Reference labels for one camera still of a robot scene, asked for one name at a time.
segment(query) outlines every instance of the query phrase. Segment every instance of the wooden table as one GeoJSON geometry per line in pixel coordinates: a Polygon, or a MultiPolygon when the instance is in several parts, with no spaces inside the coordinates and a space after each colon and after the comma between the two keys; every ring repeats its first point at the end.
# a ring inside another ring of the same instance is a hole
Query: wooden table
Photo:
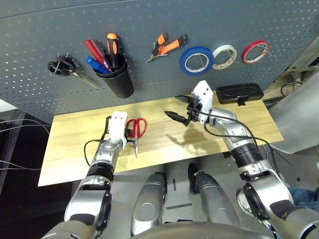
{"type": "MultiPolygon", "coordinates": [[[[199,122],[191,122],[185,127],[164,113],[173,111],[187,116],[186,106],[175,98],[167,98],[55,116],[38,185],[85,177],[89,167],[84,160],[83,146],[91,139],[100,139],[105,118],[113,111],[127,112],[128,119],[143,117],[148,121],[147,131],[139,141],[138,157],[135,158],[134,146],[127,145],[120,153],[115,172],[228,151],[223,139],[208,134],[199,122]]],[[[221,105],[214,94],[214,107],[234,111],[256,137],[269,143],[283,140],[261,100],[250,101],[240,107],[236,103],[221,105]]],[[[89,162],[97,146],[95,142],[87,145],[89,162]]]]}

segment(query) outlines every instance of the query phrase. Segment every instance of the jeans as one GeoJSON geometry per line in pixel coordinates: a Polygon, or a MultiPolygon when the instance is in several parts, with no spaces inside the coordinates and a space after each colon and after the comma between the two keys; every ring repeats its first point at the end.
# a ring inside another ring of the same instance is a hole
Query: jeans
{"type": "MultiPolygon", "coordinates": [[[[310,208],[316,212],[319,212],[319,187],[315,191],[302,188],[288,188],[294,203],[297,207],[310,208]]],[[[279,234],[276,234],[277,239],[282,239],[279,234]]]]}

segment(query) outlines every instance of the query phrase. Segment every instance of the black cup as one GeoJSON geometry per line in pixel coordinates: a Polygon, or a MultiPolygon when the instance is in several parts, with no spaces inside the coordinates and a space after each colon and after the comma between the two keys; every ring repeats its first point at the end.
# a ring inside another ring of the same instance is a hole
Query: black cup
{"type": "Polygon", "coordinates": [[[128,72],[128,64],[125,61],[125,57],[119,54],[118,60],[121,67],[116,71],[109,74],[96,72],[96,74],[105,81],[118,98],[124,99],[133,94],[134,87],[128,72]]]}

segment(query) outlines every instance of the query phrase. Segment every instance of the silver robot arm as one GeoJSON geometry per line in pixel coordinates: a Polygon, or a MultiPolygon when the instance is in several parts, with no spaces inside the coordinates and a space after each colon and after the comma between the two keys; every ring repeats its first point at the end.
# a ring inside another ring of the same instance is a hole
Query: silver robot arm
{"type": "Polygon", "coordinates": [[[100,142],[89,171],[80,182],[64,215],[64,222],[52,228],[43,239],[93,239],[102,232],[111,211],[111,181],[125,138],[126,112],[113,112],[107,140],[100,142]]]}
{"type": "MultiPolygon", "coordinates": [[[[233,112],[212,106],[213,92],[206,81],[199,82],[193,94],[195,98],[176,97],[188,103],[187,119],[174,112],[165,113],[185,126],[190,121],[199,121],[202,125],[216,128],[222,135],[251,136],[244,126],[230,120],[237,119],[233,112]]],[[[294,205],[288,189],[268,160],[263,159],[254,141],[238,137],[223,139],[235,159],[241,179],[246,181],[244,193],[254,216],[261,221],[268,220],[283,238],[317,239],[319,214],[294,205]]]]}

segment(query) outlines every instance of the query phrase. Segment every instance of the blue tape roll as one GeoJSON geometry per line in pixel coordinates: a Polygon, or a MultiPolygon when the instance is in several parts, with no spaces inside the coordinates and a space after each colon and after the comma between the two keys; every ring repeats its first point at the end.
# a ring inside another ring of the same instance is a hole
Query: blue tape roll
{"type": "Polygon", "coordinates": [[[211,50],[209,50],[206,47],[202,47],[202,46],[192,47],[184,52],[184,54],[181,56],[181,58],[179,60],[179,64],[180,64],[180,68],[181,68],[182,72],[184,72],[185,74],[187,74],[189,76],[200,76],[200,75],[206,73],[207,71],[209,71],[211,69],[211,67],[213,66],[213,64],[214,64],[213,53],[211,52],[211,50]],[[197,55],[197,54],[204,55],[207,58],[205,66],[203,68],[198,69],[198,70],[189,69],[186,66],[187,60],[192,55],[197,55]]]}

